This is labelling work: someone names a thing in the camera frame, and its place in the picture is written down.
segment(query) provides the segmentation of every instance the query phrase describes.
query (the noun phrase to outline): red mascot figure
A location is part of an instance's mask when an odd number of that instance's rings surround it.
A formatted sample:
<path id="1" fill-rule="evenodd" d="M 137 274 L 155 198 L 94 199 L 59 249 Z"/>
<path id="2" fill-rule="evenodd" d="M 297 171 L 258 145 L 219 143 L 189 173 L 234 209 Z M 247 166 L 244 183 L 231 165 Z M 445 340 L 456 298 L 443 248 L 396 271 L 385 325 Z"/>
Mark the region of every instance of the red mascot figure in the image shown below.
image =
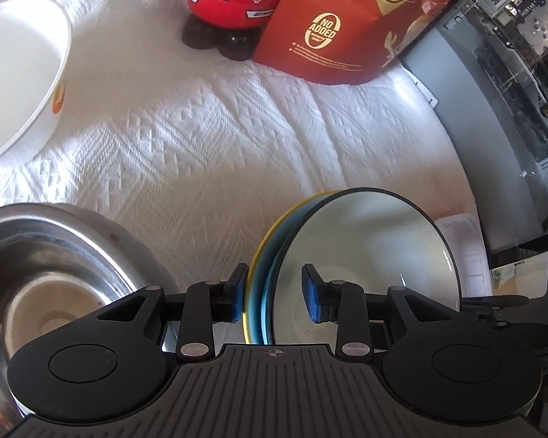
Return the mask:
<path id="1" fill-rule="evenodd" d="M 183 42 L 194 49 L 216 46 L 236 61 L 249 59 L 279 1 L 187 0 L 193 14 L 184 25 Z"/>

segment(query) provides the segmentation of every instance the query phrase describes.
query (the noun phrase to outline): white tablecloth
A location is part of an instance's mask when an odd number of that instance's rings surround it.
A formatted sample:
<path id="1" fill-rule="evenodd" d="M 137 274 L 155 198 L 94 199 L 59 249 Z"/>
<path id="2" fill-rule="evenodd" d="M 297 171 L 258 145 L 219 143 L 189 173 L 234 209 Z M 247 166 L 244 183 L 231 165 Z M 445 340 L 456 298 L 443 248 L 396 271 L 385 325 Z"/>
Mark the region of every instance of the white tablecloth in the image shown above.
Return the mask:
<path id="1" fill-rule="evenodd" d="M 146 243 L 181 290 L 227 278 L 318 191 L 386 188 L 434 219 L 475 211 L 444 128 L 401 67 L 319 86 L 185 47 L 184 0 L 57 1 L 74 27 L 65 113 L 33 161 L 0 170 L 0 206 L 96 210 Z M 218 328 L 218 343 L 242 339 Z"/>

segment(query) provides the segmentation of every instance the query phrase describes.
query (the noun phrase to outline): silver screw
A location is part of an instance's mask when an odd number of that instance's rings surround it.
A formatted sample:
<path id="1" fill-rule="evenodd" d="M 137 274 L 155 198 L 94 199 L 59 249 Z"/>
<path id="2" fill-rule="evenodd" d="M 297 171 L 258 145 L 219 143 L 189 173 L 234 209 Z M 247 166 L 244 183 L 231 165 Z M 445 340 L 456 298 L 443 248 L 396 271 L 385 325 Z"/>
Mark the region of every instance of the silver screw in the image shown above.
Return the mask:
<path id="1" fill-rule="evenodd" d="M 209 347 L 200 342 L 190 342 L 180 348 L 180 353 L 188 357 L 201 357 L 209 352 Z"/>
<path id="2" fill-rule="evenodd" d="M 361 357 L 369 354 L 369 346 L 363 342 L 348 342 L 341 348 L 346 356 Z"/>

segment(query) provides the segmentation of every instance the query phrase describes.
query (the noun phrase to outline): orange logo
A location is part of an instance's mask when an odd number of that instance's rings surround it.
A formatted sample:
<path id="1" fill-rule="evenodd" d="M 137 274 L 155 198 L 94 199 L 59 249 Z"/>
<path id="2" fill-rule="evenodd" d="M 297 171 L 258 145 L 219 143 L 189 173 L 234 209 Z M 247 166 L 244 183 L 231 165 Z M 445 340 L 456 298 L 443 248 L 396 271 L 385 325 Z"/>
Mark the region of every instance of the orange logo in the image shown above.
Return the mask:
<path id="1" fill-rule="evenodd" d="M 65 84 L 60 83 L 53 94 L 53 113 L 56 115 L 63 108 L 65 101 Z"/>

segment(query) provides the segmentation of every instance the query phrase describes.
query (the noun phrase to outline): protein powder bag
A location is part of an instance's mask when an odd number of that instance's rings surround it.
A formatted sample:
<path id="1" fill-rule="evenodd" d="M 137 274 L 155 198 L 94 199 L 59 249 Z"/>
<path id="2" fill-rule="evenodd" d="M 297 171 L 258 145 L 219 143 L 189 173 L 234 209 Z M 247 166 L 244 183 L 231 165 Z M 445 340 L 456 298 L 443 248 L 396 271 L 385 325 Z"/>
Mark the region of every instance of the protein powder bag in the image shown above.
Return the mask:
<path id="1" fill-rule="evenodd" d="M 450 0 L 281 0 L 254 54 L 321 84 L 372 80 Z"/>

